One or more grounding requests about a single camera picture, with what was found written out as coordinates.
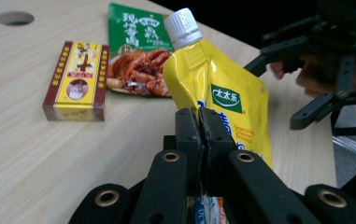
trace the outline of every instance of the small box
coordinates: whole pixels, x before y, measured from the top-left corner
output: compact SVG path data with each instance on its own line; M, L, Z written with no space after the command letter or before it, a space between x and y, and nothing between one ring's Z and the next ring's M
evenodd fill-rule
M109 46L66 41L43 110L47 120L105 120Z

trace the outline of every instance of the gray floor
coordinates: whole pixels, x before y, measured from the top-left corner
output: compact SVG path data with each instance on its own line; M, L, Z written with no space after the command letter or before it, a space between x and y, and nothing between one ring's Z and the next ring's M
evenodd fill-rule
M335 125L337 128L356 127L356 105L343 107ZM356 135L334 136L337 186L341 188L356 175Z

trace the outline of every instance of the light wood tabletop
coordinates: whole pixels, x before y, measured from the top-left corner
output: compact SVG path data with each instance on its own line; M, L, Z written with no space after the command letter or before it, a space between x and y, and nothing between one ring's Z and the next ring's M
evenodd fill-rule
M154 12L171 10L145 0L116 3ZM130 188L147 176L164 135L175 134L170 98L107 90L105 121L47 121L42 103L66 40L108 44L110 1L0 0L0 14L30 13L20 26L0 23L0 224L67 223L84 196L114 183ZM245 66L259 50L199 24L204 38ZM309 185L335 187L329 119L301 131L290 117L311 98L296 74L261 76L270 92L269 134L274 171L304 193Z

